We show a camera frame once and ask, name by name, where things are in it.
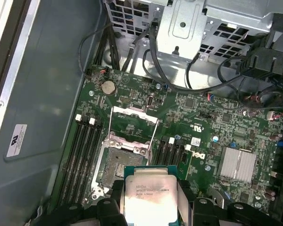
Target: motherboard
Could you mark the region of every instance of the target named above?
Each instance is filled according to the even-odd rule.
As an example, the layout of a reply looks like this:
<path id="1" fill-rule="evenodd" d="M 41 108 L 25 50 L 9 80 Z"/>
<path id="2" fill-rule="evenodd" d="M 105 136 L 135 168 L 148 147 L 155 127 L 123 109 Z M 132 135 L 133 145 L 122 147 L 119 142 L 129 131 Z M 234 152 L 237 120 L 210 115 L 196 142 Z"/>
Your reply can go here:
<path id="1" fill-rule="evenodd" d="M 109 196 L 129 165 L 177 165 L 178 178 L 267 213 L 283 119 L 226 111 L 207 94 L 182 95 L 150 78 L 93 65 L 83 83 L 49 210 Z M 215 97 L 216 104 L 237 102 Z"/>

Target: dell logo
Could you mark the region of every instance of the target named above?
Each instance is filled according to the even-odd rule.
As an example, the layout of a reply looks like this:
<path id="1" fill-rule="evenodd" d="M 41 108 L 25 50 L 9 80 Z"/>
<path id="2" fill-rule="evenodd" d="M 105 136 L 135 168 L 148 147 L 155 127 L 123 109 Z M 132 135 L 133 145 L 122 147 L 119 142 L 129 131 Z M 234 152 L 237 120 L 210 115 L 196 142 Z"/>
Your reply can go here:
<path id="1" fill-rule="evenodd" d="M 17 143 L 18 137 L 19 137 L 18 135 L 13 137 L 11 141 L 11 146 Z"/>
<path id="2" fill-rule="evenodd" d="M 206 154 L 200 154 L 199 152 L 194 152 L 194 151 L 192 151 L 192 157 L 205 159 Z"/>

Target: metal bracket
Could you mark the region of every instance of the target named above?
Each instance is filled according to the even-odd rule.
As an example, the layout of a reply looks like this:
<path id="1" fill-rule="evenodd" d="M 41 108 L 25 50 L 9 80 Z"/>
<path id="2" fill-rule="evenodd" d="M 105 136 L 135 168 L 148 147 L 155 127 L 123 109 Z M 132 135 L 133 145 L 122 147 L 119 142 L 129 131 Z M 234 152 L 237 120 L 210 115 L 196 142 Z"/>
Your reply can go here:
<path id="1" fill-rule="evenodd" d="M 154 128 L 154 132 L 151 137 L 151 141 L 146 144 L 141 144 L 138 142 L 128 142 L 124 138 L 115 136 L 114 133 L 111 131 L 113 113 L 122 113 L 126 115 L 137 115 L 142 120 L 146 120 L 146 121 L 150 121 L 154 123 L 155 128 Z M 158 126 L 158 122 L 159 122 L 158 118 L 147 115 L 141 109 L 134 108 L 134 107 L 121 108 L 121 107 L 114 106 L 111 108 L 111 113 L 110 113 L 110 121 L 109 121 L 109 129 L 108 129 L 108 139 L 109 139 L 108 145 L 116 147 L 116 148 L 128 149 L 133 152 L 136 151 L 136 153 L 140 153 L 141 155 L 144 155 L 146 153 L 142 154 L 141 152 L 143 152 L 143 149 L 146 149 L 148 151 L 150 150 L 150 147 L 153 142 L 154 135 L 155 135 L 155 132 Z"/>
<path id="2" fill-rule="evenodd" d="M 203 5 L 204 0 L 174 0 L 171 7 L 165 7 L 157 35 L 158 52 L 172 54 L 176 48 L 179 57 L 192 60 L 196 56 L 207 23 Z"/>

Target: connector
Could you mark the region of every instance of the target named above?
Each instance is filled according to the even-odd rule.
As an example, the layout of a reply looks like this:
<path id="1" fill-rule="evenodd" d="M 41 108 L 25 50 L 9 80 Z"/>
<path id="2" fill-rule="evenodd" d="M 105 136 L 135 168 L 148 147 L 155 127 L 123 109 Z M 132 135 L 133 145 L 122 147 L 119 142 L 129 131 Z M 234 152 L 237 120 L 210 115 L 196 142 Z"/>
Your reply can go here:
<path id="1" fill-rule="evenodd" d="M 275 112 L 274 111 L 269 111 L 266 115 L 267 120 L 274 120 L 275 119 Z"/>

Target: gray side panel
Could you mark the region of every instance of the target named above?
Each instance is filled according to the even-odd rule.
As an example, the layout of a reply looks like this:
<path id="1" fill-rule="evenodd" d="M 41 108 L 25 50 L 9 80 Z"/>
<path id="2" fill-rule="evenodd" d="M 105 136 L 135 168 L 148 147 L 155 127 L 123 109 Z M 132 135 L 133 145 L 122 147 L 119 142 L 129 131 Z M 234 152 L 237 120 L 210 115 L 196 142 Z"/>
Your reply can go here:
<path id="1" fill-rule="evenodd" d="M 99 0 L 40 2 L 0 130 L 0 226 L 23 225 L 51 194 L 82 83 L 77 48 L 103 25 L 101 11 Z M 27 124 L 24 141 L 6 158 L 16 124 Z"/>

